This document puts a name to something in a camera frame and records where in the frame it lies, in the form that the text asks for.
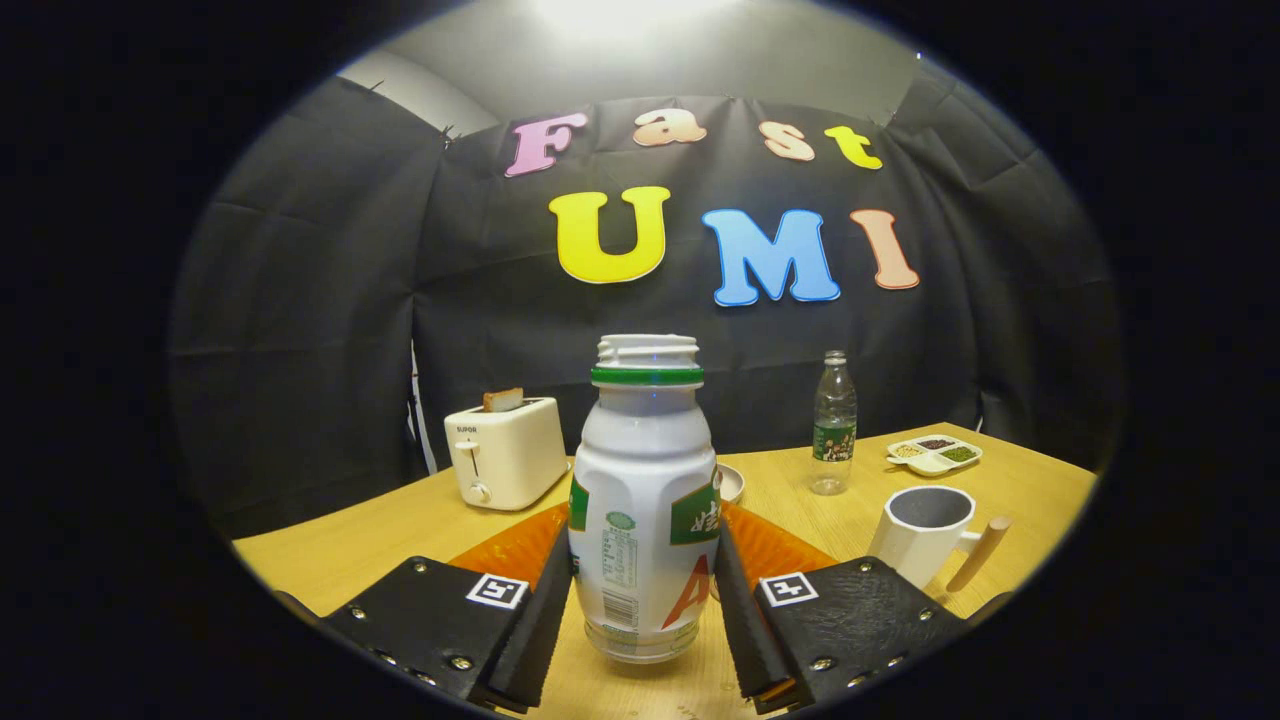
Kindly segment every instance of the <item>water bottle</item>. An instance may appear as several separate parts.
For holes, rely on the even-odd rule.
[[[809,489],[840,495],[847,489],[858,437],[858,393],[845,352],[828,350],[813,404],[813,471]]]
[[[600,338],[570,484],[568,543],[586,635],[604,655],[662,662],[689,650],[719,544],[719,477],[694,397],[691,337]]]

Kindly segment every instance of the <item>peach letter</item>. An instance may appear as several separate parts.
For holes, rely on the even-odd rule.
[[[707,137],[707,129],[698,127],[698,118],[678,108],[649,110],[636,118],[636,124],[640,127],[631,140],[645,147],[668,142],[698,142]]]
[[[846,128],[845,126],[828,128],[823,132],[823,135],[835,138],[836,143],[840,145],[840,151],[845,154],[845,158],[859,168],[878,170],[884,167],[884,163],[881,163],[879,158],[872,158],[865,150],[863,150],[863,146],[870,145],[872,141]]]
[[[884,290],[906,290],[920,284],[920,275],[906,264],[902,246],[893,234],[893,215],[884,210],[854,210],[849,219],[863,225],[876,255],[876,284]]]
[[[764,146],[772,150],[778,158],[808,163],[817,156],[813,147],[804,141],[804,133],[797,131],[795,126],[764,120],[760,123],[760,135],[765,138]]]
[[[623,255],[600,249],[599,209],[608,202],[603,192],[561,195],[548,208],[558,219],[556,250],[561,268],[589,283],[630,282],[649,274],[667,254],[667,231],[662,223],[662,202],[671,197],[666,187],[632,187],[622,200],[635,206],[636,246]]]
[[[580,128],[585,124],[586,115],[573,113],[563,118],[552,118],[517,127],[512,131],[518,138],[516,141],[516,161],[507,168],[506,176],[513,178],[525,173],[532,173],[534,170],[550,168],[556,164],[556,158],[547,155],[547,149],[554,147],[557,151],[562,151],[568,147],[568,141],[573,137],[573,133],[563,126]],[[556,128],[556,132],[547,132],[556,126],[561,127]]]

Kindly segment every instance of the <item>bread slice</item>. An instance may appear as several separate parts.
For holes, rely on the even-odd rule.
[[[504,389],[502,392],[486,392],[484,393],[484,411],[485,413],[506,413],[507,410],[515,410],[525,402],[525,388],[513,387],[511,389]]]

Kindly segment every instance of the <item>letter m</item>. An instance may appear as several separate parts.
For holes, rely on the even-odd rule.
[[[703,224],[716,231],[721,249],[721,288],[716,304],[732,307],[750,305],[760,293],[746,281],[750,268],[772,300],[782,297],[787,274],[795,268],[791,297],[801,302],[823,302],[840,297],[840,286],[831,279],[827,255],[822,250],[822,215],[809,210],[787,210],[771,241],[759,225],[741,210],[712,210]]]

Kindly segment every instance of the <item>white toaster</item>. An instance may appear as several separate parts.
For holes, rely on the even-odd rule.
[[[526,397],[499,413],[454,413],[444,419],[444,437],[458,492],[477,507],[529,507],[568,469],[554,397]]]

